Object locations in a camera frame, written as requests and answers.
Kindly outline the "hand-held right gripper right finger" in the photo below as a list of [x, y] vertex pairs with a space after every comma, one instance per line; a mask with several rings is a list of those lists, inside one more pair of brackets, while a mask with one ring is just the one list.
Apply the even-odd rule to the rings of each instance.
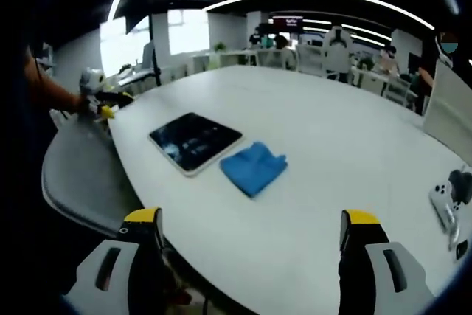
[[341, 212], [339, 251], [340, 314], [422, 314], [433, 303], [424, 268], [372, 213]]

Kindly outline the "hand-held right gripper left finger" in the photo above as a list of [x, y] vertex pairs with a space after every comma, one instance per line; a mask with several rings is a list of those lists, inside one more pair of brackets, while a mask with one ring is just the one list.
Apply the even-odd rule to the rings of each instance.
[[85, 258], [64, 296], [77, 314], [165, 313], [162, 224], [161, 208], [135, 210]]

